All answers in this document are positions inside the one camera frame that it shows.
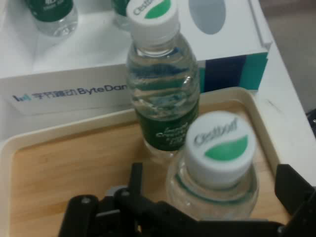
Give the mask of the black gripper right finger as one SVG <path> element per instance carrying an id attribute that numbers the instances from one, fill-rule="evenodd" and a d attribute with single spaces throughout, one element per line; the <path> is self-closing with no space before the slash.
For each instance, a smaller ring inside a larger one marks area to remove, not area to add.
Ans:
<path id="1" fill-rule="evenodd" d="M 281 237 L 314 237 L 316 235 L 316 188 L 289 164 L 276 169 L 275 195 L 290 221 L 278 229 Z"/>

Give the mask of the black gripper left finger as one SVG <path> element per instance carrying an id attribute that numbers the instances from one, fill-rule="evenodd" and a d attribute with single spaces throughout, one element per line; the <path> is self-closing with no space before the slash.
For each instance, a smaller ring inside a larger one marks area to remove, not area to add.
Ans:
<path id="1" fill-rule="evenodd" d="M 65 237 L 187 237 L 196 220 L 167 202 L 142 195 L 142 163 L 133 163 L 127 187 L 99 200 L 72 198 L 63 219 Z"/>

